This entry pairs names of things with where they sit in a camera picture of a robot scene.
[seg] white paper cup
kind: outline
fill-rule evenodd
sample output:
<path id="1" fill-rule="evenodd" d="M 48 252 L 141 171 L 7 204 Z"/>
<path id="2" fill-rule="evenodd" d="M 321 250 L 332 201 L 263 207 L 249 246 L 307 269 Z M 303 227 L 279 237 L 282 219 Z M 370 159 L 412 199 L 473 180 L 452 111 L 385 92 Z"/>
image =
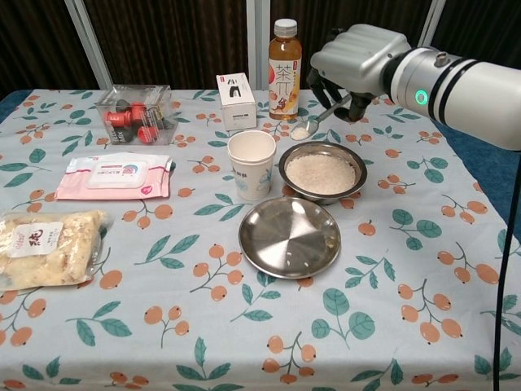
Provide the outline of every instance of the white paper cup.
<path id="1" fill-rule="evenodd" d="M 228 156 L 240 197 L 255 201 L 268 195 L 276 151 L 275 139 L 260 130 L 245 130 L 230 138 Z"/>

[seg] floral tablecloth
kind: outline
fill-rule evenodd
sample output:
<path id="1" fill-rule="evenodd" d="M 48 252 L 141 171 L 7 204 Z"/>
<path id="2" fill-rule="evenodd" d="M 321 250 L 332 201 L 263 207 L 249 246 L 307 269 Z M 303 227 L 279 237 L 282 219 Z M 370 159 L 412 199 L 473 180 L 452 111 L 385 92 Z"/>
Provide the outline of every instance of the floral tablecloth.
<path id="1" fill-rule="evenodd" d="M 100 91 L 35 90 L 0 125 L 4 210 L 104 209 L 113 224 L 94 279 L 0 296 L 0 389 L 492 389 L 493 324 L 505 224 L 427 119 L 386 97 L 313 137 L 367 164 L 360 192 L 326 209 L 342 249 L 299 281 L 257 271 L 238 228 L 255 203 L 235 192 L 219 96 L 174 91 L 165 147 L 112 146 Z M 258 128 L 296 142 L 292 124 Z M 322 111 L 309 91 L 299 119 Z M 175 162 L 168 199 L 55 201 L 72 157 L 137 151 Z M 274 170 L 268 198 L 291 195 Z M 501 389 L 521 389 L 521 250 L 511 249 Z"/>

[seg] green indicator light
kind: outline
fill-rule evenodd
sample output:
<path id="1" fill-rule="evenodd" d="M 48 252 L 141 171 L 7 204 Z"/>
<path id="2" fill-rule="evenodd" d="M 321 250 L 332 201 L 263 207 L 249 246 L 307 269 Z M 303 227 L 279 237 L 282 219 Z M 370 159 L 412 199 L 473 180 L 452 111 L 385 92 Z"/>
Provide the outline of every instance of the green indicator light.
<path id="1" fill-rule="evenodd" d="M 427 92 L 425 92 L 424 90 L 416 91 L 416 95 L 414 97 L 416 98 L 416 102 L 421 105 L 427 104 L 429 100 Z"/>

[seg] black cable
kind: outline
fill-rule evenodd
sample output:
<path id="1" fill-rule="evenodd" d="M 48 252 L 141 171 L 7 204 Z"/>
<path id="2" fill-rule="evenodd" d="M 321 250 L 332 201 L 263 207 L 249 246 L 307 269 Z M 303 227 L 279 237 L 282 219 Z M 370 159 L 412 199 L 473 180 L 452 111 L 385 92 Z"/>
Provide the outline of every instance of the black cable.
<path id="1" fill-rule="evenodd" d="M 501 270 L 499 272 L 499 282 L 497 284 L 497 303 L 496 303 L 496 324 L 494 328 L 494 359 L 493 359 L 493 390 L 499 391 L 499 356 L 501 350 L 501 314 L 503 313 L 503 292 L 505 291 L 506 267 L 510 255 L 510 245 L 514 234 L 515 215 L 518 210 L 519 190 L 521 189 L 521 154 L 519 155 L 518 171 L 515 175 L 514 192 L 512 203 L 510 204 L 510 214 L 506 227 L 505 247 L 503 248 L 503 258 L 501 260 Z"/>

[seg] pink wet wipes package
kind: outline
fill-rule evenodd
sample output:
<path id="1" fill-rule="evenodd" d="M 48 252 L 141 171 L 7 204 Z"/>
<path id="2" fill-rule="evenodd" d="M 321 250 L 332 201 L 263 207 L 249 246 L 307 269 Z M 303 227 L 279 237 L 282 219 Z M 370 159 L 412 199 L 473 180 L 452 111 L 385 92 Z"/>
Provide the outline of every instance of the pink wet wipes package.
<path id="1" fill-rule="evenodd" d="M 122 152 L 74 158 L 55 192 L 57 200 L 141 200 L 169 196 L 172 159 Z"/>

